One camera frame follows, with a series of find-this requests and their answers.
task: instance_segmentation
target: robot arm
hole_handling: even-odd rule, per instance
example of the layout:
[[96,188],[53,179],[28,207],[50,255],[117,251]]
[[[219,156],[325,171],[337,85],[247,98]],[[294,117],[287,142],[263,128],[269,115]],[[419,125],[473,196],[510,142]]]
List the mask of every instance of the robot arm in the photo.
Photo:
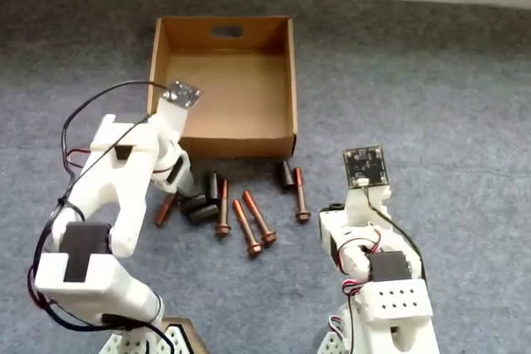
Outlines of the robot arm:
[[[339,310],[341,342],[348,354],[439,354],[421,257],[392,230],[382,204],[391,196],[382,149],[356,148],[343,157],[347,199],[319,213],[321,244],[355,286]],[[318,354],[337,338],[330,332]]]
[[[178,141],[188,110],[201,93],[179,82],[175,91],[167,93],[160,99],[157,113],[147,123],[136,126],[119,141],[114,151],[100,159],[133,125],[117,121],[113,114],[103,118],[81,173],[89,167],[91,170],[74,185],[68,197],[87,219],[106,203],[119,204],[119,214],[110,232],[112,253],[118,257],[134,253],[144,221],[150,180],[170,193],[179,190],[189,195],[193,188],[190,160]],[[57,249],[66,226],[75,221],[81,221],[80,215],[70,207],[63,208],[52,231]]]
[[[191,193],[190,162],[178,141],[188,110],[200,95],[199,90],[178,82],[160,99],[158,112],[134,129],[134,124],[121,122],[116,115],[103,118],[81,173],[91,169],[67,198],[86,220],[82,222],[68,206],[58,214],[51,232],[57,252],[41,256],[35,277],[39,292],[93,325],[105,324],[109,314],[160,327],[162,299],[130,276],[117,257],[134,253],[150,181],[166,192]],[[113,225],[90,221],[95,211],[111,202],[119,204]],[[131,333],[141,342],[142,334],[149,331]]]

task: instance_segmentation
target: bolt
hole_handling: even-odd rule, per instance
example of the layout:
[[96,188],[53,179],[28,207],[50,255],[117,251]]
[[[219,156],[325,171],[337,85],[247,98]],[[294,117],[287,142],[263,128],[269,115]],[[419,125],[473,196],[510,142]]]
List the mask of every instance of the bolt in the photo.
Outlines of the bolt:
[[155,225],[157,227],[162,227],[168,219],[169,211],[175,201],[175,194],[167,194],[166,199],[164,199],[163,205],[160,207],[160,211],[155,217]]
[[238,201],[237,199],[232,201],[232,207],[234,207],[236,218],[240,222],[241,230],[246,236],[247,252],[249,253],[250,257],[256,257],[261,253],[262,246],[258,243],[255,235],[252,233],[251,227],[249,226],[249,221],[247,221],[246,214],[243,211],[243,208],[241,207],[240,201]]
[[311,213],[306,210],[306,201],[304,200],[304,180],[302,178],[302,169],[296,167],[295,170],[295,185],[297,186],[297,202],[299,203],[299,211],[295,214],[297,221],[300,224],[305,224],[309,221]]
[[258,225],[262,235],[264,247],[270,247],[273,245],[273,242],[276,241],[276,232],[267,225],[266,221],[264,220],[264,216],[260,213],[260,209],[258,209],[258,206],[256,205],[254,198],[247,190],[243,193],[243,200],[251,211],[251,214],[255,217],[256,224]]
[[219,221],[216,225],[217,236],[227,236],[231,233],[231,226],[229,225],[228,206],[229,205],[229,181],[225,178],[222,184],[222,202],[220,204],[221,211],[219,214]]

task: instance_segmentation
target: black plastic cap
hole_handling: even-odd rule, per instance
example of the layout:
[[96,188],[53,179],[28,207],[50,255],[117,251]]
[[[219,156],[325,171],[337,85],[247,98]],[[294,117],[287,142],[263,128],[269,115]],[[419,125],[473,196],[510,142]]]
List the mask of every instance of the black plastic cap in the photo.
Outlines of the black plastic cap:
[[219,216],[219,208],[217,205],[208,205],[200,207],[199,209],[188,214],[188,220],[193,224],[203,223],[205,221],[212,221]]
[[218,204],[221,200],[221,193],[220,193],[220,183],[221,179],[219,175],[216,172],[211,172],[207,174],[206,178],[206,193],[209,200],[209,203],[216,203]]
[[291,170],[288,161],[278,162],[276,165],[276,179],[280,186],[289,190],[295,187],[295,180],[293,178],[293,171]]
[[180,202],[179,209],[183,214],[187,215],[188,213],[191,213],[200,207],[204,207],[206,204],[207,197],[205,194],[199,194],[192,196],[191,198],[183,199]]

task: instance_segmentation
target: circuit board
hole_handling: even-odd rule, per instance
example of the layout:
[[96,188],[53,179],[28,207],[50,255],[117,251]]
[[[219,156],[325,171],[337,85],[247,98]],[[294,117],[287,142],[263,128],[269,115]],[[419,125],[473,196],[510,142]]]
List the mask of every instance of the circuit board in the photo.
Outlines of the circuit board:
[[347,170],[348,189],[360,188],[359,179],[367,178],[365,187],[386,186],[389,182],[381,146],[346,149],[343,160]]

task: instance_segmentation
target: cardboard box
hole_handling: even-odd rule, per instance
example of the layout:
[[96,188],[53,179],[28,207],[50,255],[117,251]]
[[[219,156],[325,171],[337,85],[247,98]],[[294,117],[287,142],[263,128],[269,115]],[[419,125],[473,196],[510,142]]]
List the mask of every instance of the cardboard box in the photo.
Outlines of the cardboard box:
[[[192,157],[289,157],[297,100],[293,27],[288,17],[162,17],[151,80],[181,80],[202,98],[181,145]],[[148,112],[162,90],[149,88]]]

